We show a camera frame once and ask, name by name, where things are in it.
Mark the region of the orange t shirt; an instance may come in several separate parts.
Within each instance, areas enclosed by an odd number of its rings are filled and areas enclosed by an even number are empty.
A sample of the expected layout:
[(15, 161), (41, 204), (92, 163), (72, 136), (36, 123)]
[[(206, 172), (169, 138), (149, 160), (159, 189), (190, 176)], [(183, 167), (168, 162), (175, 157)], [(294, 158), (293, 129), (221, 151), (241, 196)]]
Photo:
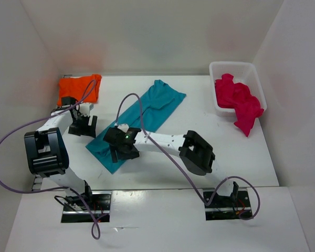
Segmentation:
[(91, 76), (83, 76), (79, 78), (61, 78), (59, 80), (59, 98), (57, 101), (57, 106), (61, 106), (61, 98), (63, 97), (73, 97), (78, 101), (81, 100), (83, 95), (86, 95), (93, 84), (86, 90), (88, 84), (92, 81), (96, 82), (96, 85), (90, 95), (88, 95), (84, 102), (97, 103), (99, 98), (99, 88), (102, 80), (102, 75), (93, 74)]

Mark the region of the teal t shirt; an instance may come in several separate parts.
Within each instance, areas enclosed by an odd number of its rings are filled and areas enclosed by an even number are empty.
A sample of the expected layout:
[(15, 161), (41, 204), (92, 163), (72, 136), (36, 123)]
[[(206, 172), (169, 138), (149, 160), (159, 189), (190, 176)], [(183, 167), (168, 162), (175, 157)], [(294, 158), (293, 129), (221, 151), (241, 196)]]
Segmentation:
[[(156, 132), (185, 99), (186, 94), (178, 92), (162, 80), (154, 84), (140, 97), (143, 110), (143, 123), (146, 131)], [(136, 101), (119, 115), (118, 123), (126, 123), (133, 128), (140, 128), (140, 105)], [(109, 145), (103, 137), (104, 129), (95, 139), (86, 145), (86, 149), (111, 173), (114, 174), (124, 163), (113, 163)]]

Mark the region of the pink t shirt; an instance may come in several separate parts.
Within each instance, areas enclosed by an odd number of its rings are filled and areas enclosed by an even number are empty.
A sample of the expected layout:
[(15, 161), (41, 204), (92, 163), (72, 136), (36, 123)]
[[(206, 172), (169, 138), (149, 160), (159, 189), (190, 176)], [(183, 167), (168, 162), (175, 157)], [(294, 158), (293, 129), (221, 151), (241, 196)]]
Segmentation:
[(248, 86), (234, 82), (234, 76), (229, 73), (215, 81), (215, 93), (219, 107), (235, 110), (234, 125), (248, 137), (255, 120), (264, 112), (258, 98), (251, 94)]

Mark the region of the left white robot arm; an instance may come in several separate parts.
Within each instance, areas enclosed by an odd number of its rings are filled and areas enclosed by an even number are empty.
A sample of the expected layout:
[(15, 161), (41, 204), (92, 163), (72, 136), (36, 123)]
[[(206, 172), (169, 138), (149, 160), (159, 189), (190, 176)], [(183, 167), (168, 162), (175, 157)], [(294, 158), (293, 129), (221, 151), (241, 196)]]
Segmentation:
[(94, 196), (88, 183), (69, 167), (62, 135), (67, 131), (95, 138), (98, 117), (90, 115), (93, 103), (74, 106), (77, 102), (73, 97), (62, 98), (62, 105), (51, 111), (50, 118), (40, 128), (24, 135), (24, 143), (30, 172), (63, 187), (70, 206), (87, 210), (95, 204)]

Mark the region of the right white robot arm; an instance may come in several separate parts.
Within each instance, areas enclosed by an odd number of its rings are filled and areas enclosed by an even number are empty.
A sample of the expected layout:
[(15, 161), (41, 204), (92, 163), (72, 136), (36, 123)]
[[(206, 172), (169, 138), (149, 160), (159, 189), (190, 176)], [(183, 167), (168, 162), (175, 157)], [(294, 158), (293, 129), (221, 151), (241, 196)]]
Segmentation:
[(208, 202), (232, 206), (238, 200), (238, 184), (227, 178), (216, 163), (213, 147), (195, 131), (168, 135), (122, 124), (109, 128), (103, 140), (110, 147), (113, 163), (136, 159), (141, 152), (161, 152), (168, 157), (177, 156), (188, 172), (203, 176), (213, 183), (216, 194)]

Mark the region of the white plastic basket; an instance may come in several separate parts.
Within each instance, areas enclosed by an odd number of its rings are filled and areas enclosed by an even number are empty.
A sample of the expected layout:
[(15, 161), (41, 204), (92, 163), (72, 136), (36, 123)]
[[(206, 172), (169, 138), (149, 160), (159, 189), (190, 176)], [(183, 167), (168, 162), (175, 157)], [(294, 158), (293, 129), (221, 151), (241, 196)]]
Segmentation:
[(228, 108), (221, 108), (218, 105), (216, 98), (215, 82), (220, 79), (223, 74), (232, 75), (234, 83), (240, 82), (248, 86), (250, 93), (255, 96), (262, 109), (267, 110), (266, 98), (256, 67), (249, 62), (237, 61), (214, 61), (209, 65), (209, 75), (211, 79), (211, 91), (213, 96), (214, 111), (220, 117), (234, 117), (235, 110)]

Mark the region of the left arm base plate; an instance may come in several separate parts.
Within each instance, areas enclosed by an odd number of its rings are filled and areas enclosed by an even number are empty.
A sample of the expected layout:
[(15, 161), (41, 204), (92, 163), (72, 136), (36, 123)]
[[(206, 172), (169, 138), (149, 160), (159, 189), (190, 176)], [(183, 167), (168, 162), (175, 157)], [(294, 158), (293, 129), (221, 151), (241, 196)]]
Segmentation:
[[(62, 205), (61, 223), (92, 223), (92, 217), (83, 206), (82, 202), (77, 205), (69, 204), (62, 196), (56, 195), (56, 201)], [(110, 221), (111, 193), (101, 192), (92, 194), (92, 203), (88, 203), (90, 210), (98, 223), (108, 223)]]

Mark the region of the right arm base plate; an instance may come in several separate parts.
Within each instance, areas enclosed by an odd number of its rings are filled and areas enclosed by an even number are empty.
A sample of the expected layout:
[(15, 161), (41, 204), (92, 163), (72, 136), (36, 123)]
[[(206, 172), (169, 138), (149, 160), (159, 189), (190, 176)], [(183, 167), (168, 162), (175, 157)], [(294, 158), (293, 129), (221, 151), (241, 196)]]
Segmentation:
[(232, 202), (225, 197), (219, 198), (218, 195), (215, 195), (211, 204), (205, 206), (207, 221), (239, 219), (239, 214), (243, 218), (250, 218), (253, 214), (246, 190), (238, 191), (236, 202)]

